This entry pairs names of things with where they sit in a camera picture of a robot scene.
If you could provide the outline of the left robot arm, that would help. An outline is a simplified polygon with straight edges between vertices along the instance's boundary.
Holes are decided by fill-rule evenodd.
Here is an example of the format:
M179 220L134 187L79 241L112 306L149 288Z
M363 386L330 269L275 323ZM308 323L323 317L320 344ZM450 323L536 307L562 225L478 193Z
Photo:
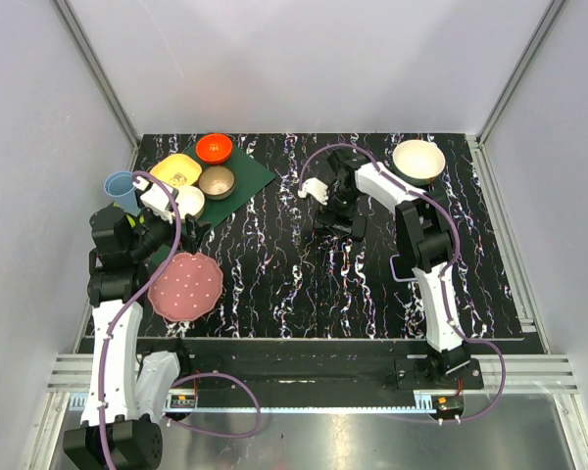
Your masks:
M93 214L89 225L94 358L80 424L65 433L63 450L79 469L156 469L169 390L190 380L192 364L179 342L143 359L136 355L151 285L146 261L164 245L196 253L210 226L191 215L165 221L149 210L131 217L114 205Z

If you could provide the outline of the black phone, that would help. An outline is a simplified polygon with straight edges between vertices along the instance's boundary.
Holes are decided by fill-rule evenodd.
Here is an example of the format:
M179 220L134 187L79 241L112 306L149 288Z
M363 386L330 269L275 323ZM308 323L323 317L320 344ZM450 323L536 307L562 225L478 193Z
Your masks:
M345 236L354 242L362 242L366 236L368 220L361 215L352 218L338 217L333 213L318 213L314 219L314 229L320 232Z

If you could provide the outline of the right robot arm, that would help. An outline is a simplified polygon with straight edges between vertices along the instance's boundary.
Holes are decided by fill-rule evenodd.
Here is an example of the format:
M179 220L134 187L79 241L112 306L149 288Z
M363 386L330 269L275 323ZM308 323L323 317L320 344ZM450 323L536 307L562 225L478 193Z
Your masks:
M447 388L468 366L470 354L455 300L453 264L459 256L459 234L434 193L417 188L352 144L330 144L328 184L309 178L299 186L301 198L318 202L314 229L364 240L367 219L358 214L359 198L370 196L395 215L400 267L414 275L423 302L428 353L423 366L428 382Z

